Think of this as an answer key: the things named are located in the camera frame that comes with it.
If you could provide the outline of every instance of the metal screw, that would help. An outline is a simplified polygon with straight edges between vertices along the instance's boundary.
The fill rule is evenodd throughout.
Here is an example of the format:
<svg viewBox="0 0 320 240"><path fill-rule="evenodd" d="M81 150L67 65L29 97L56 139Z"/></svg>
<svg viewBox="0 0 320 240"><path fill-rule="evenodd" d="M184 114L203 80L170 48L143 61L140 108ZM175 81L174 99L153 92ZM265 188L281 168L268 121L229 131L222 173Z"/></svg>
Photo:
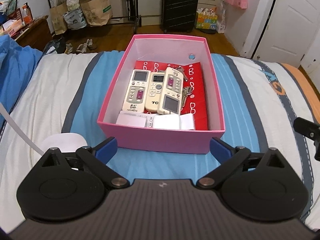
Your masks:
<svg viewBox="0 0 320 240"><path fill-rule="evenodd" d="M111 180L111 183L115 186L124 186L127 183L127 180L125 178L114 178Z"/></svg>
<svg viewBox="0 0 320 240"><path fill-rule="evenodd" d="M208 178L208 177L204 177L204 178L199 179L199 183L202 186L212 186L214 184L214 182L215 182L214 179Z"/></svg>

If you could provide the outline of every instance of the pink box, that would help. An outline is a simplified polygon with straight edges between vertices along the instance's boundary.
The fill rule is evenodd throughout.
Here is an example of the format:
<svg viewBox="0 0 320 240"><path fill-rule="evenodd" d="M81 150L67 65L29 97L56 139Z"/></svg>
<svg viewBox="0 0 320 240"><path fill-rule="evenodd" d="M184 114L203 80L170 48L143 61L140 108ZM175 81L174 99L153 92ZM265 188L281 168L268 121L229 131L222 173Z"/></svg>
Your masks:
<svg viewBox="0 0 320 240"><path fill-rule="evenodd" d="M206 91L208 131L162 130L116 125L126 89L137 60L189 65L200 62ZM127 47L102 104L98 124L118 146L129 149L206 154L212 137L225 132L220 90L205 38L170 35L134 35Z"/></svg>

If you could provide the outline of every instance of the bed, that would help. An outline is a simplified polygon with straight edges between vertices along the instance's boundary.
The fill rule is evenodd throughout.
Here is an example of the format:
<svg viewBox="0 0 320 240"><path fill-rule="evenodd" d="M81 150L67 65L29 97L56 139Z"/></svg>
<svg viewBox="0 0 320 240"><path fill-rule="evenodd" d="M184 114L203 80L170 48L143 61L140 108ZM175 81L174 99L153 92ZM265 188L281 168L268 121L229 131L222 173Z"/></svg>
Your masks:
<svg viewBox="0 0 320 240"><path fill-rule="evenodd" d="M105 139L97 117L123 54L52 54L42 57L38 64L40 57L34 56L35 70L11 107L12 118L36 144L53 134L74 132L81 134L89 145L97 145ZM310 199L302 220L312 229L320 228L320 164L314 159L313 142L292 129L298 116L313 122L320 120L320 102L308 81L289 65L211 56L226 122L222 140L234 147L246 146L253 152L277 147L308 189ZM1 135L0 226L10 232L24 220L16 190L40 155L9 125L2 126ZM107 165L132 183L135 178L190 178L196 182L220 164L210 153L119 148Z"/></svg>

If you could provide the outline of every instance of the remote control screen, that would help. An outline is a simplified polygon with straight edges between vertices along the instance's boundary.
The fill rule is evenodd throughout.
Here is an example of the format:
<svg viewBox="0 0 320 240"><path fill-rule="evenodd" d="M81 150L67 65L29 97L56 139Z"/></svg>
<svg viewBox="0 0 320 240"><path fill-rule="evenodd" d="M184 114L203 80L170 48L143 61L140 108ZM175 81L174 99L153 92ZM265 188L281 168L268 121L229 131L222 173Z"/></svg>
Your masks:
<svg viewBox="0 0 320 240"><path fill-rule="evenodd" d="M163 82L164 76L153 76L153 82Z"/></svg>
<svg viewBox="0 0 320 240"><path fill-rule="evenodd" d="M147 81L148 72L136 71L133 77L135 81Z"/></svg>
<svg viewBox="0 0 320 240"><path fill-rule="evenodd" d="M171 111L175 114L178 113L179 101L177 99L168 97L167 95L164 96L164 109Z"/></svg>

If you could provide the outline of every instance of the door panel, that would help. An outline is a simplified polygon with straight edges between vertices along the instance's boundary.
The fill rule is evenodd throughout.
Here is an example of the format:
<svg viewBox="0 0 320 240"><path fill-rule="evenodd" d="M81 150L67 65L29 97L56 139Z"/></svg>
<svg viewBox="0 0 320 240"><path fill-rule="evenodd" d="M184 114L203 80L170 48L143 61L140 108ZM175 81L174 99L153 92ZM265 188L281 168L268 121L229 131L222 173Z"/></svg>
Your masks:
<svg viewBox="0 0 320 240"><path fill-rule="evenodd" d="M320 0L276 0L254 59L299 67L308 50L320 15Z"/></svg>

